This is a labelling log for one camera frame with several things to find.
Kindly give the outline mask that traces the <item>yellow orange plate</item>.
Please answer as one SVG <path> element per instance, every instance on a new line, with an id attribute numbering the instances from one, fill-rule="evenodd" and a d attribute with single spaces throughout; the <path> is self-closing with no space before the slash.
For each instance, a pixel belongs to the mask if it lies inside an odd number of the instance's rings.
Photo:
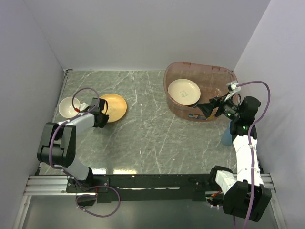
<path id="1" fill-rule="evenodd" d="M 108 101 L 109 109 L 107 114 L 109 115 L 108 123 L 113 123 L 120 120 L 127 111 L 127 103 L 123 97 L 118 94 L 105 94 L 100 97 Z"/>

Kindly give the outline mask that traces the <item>plain cream plate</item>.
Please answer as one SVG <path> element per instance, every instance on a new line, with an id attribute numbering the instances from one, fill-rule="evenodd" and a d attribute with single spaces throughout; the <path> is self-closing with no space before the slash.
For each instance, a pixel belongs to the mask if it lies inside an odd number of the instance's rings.
<path id="1" fill-rule="evenodd" d="M 168 93 L 173 100 L 185 106 L 196 104 L 201 97 L 199 86 L 188 79 L 177 79 L 171 82 Z"/>

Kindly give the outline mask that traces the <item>cream ceramic bowl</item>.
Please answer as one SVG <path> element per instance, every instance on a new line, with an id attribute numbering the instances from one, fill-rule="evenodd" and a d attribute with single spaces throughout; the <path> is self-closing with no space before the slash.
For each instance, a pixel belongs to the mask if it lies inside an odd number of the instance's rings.
<path id="1" fill-rule="evenodd" d="M 72 97 L 64 98 L 59 104 L 59 114 L 64 118 L 72 118 L 78 114 L 72 106 Z"/>

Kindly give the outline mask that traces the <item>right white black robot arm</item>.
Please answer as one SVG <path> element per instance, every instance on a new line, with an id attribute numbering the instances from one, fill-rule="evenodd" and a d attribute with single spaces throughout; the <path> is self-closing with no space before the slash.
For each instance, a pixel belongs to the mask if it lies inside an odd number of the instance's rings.
<path id="1" fill-rule="evenodd" d="M 272 197 L 271 190 L 265 187 L 261 178 L 257 160 L 258 137 L 254 120 L 260 105 L 260 101 L 252 96 L 245 97 L 240 105 L 225 97 L 215 97 L 198 105 L 207 117 L 216 109 L 215 116 L 224 115 L 231 121 L 230 134 L 236 152 L 237 174 L 233 175 L 228 168 L 215 166 L 208 184 L 213 190 L 223 191 L 224 213 L 244 218 L 246 222 L 258 222 Z"/>

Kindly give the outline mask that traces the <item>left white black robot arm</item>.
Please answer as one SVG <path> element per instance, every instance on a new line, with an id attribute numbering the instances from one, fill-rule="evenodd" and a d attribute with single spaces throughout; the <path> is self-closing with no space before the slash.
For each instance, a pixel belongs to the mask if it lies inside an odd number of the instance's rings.
<path id="1" fill-rule="evenodd" d="M 90 128 L 103 128 L 109 120 L 105 113 L 108 107 L 106 100 L 93 98 L 91 105 L 75 117 L 59 123 L 46 123 L 37 152 L 38 161 L 64 172 L 82 191 L 91 191 L 94 188 L 93 172 L 75 158 L 76 137 Z"/>

